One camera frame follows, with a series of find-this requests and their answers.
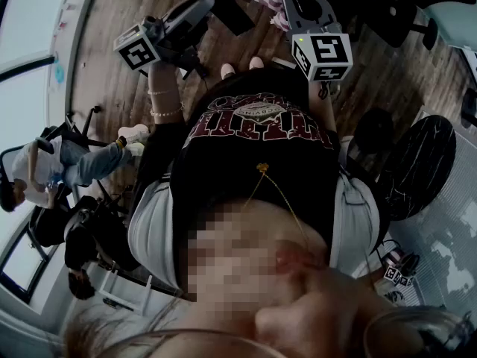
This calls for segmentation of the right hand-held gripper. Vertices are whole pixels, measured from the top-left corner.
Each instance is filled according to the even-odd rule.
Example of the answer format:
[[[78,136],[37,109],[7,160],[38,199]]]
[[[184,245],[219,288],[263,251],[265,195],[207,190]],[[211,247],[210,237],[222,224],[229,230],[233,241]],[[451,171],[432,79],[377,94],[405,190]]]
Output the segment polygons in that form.
[[[291,55],[306,79],[341,81],[353,67],[348,34],[327,0],[282,0]]]

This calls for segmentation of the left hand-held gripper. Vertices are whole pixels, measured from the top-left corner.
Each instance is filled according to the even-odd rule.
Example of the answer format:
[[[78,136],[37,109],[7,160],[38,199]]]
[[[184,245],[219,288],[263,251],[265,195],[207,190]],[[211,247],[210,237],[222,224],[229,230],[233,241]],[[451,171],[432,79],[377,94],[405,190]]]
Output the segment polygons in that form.
[[[184,75],[193,71],[206,75],[197,47],[208,30],[214,4],[215,0],[186,0],[160,18],[146,16],[115,39],[114,52],[143,75],[157,61],[182,69]]]

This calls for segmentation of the person's left forearm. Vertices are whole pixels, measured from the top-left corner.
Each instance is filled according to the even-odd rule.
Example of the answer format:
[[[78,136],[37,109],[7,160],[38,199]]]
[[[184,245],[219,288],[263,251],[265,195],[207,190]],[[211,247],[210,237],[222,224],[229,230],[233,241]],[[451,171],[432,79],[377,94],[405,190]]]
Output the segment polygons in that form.
[[[148,94],[151,98],[151,115],[155,124],[183,122],[183,104],[173,65],[162,61],[150,65]]]

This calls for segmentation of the person's right forearm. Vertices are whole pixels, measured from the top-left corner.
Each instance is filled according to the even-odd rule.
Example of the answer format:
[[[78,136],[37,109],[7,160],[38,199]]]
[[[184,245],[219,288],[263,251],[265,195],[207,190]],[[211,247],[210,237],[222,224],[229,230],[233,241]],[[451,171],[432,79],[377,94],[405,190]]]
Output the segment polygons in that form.
[[[315,121],[320,122],[328,131],[337,131],[327,82],[309,83],[309,112]]]

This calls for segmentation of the black round stool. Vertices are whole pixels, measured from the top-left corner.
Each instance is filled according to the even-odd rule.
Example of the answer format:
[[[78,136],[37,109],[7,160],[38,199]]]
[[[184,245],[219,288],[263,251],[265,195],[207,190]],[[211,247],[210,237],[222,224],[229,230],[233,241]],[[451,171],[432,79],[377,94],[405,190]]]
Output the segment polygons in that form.
[[[376,154],[391,147],[393,134],[392,115],[388,111],[374,107],[358,122],[354,140],[363,153]]]

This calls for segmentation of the black printed t-shirt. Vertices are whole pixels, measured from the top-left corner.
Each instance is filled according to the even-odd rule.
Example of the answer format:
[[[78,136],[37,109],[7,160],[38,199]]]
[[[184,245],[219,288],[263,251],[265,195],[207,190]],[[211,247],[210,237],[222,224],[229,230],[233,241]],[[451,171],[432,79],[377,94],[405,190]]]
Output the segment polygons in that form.
[[[255,198],[293,210],[330,243],[338,149],[296,72],[254,69],[220,81],[198,102],[172,167],[174,235],[216,204]]]

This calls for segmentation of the pale teal table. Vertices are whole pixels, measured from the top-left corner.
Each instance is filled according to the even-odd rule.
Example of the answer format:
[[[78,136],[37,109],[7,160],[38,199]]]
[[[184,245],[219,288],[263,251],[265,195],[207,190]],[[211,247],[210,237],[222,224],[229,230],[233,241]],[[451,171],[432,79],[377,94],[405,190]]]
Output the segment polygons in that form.
[[[446,1],[432,4],[423,12],[436,21],[447,45],[477,52],[477,3]]]

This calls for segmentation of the grey and black jacket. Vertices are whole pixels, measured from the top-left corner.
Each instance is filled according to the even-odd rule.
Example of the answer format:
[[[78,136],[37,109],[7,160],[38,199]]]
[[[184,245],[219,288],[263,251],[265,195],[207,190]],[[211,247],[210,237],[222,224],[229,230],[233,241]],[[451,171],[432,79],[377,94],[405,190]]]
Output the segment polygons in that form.
[[[157,125],[148,137],[136,181],[128,242],[133,256],[166,285],[190,295],[181,266],[195,223],[175,236],[171,171],[188,127]],[[369,187],[350,177],[338,161],[338,179],[329,266],[351,274],[375,247],[380,231],[379,207]]]

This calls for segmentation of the light ribbed rug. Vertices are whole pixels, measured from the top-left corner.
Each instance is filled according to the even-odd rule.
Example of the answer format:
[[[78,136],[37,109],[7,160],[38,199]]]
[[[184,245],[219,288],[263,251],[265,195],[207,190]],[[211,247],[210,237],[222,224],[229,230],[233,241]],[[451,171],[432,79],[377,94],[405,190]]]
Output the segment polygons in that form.
[[[442,190],[418,214],[391,220],[389,233],[420,255],[407,302],[471,312],[477,323],[477,139],[452,126],[455,161]]]

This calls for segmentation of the spare hand-held gripper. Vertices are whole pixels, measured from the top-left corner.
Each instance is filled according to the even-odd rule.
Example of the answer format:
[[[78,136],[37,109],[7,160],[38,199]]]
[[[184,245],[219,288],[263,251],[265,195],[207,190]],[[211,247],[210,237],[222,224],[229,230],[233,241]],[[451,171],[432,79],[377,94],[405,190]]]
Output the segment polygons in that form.
[[[394,285],[410,286],[417,272],[420,255],[413,252],[405,253],[401,248],[396,247],[384,256],[382,262],[385,266],[386,280]]]

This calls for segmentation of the black framed window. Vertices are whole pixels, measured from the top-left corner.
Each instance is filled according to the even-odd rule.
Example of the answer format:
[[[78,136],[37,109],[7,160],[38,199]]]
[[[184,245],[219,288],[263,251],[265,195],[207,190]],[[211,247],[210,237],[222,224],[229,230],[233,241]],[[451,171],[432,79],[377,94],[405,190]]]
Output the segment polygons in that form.
[[[0,253],[0,285],[24,304],[34,291],[57,247],[42,247],[27,217]]]

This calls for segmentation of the thin-rimmed eyeglasses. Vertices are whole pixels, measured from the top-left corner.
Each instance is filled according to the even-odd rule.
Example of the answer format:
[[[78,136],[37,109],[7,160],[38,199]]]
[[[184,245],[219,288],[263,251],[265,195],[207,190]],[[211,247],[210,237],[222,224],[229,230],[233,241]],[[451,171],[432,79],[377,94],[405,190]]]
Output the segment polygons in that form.
[[[378,315],[347,358],[470,358],[474,326],[442,307],[400,307]],[[215,330],[169,329],[132,336],[96,358],[288,358],[261,342]]]

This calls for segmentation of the large glass window wall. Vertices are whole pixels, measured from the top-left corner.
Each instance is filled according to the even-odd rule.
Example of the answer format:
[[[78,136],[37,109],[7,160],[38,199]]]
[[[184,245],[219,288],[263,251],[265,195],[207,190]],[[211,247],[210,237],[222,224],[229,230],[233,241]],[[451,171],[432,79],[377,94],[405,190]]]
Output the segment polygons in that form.
[[[0,108],[39,126],[71,106],[80,37],[92,0],[0,0]]]

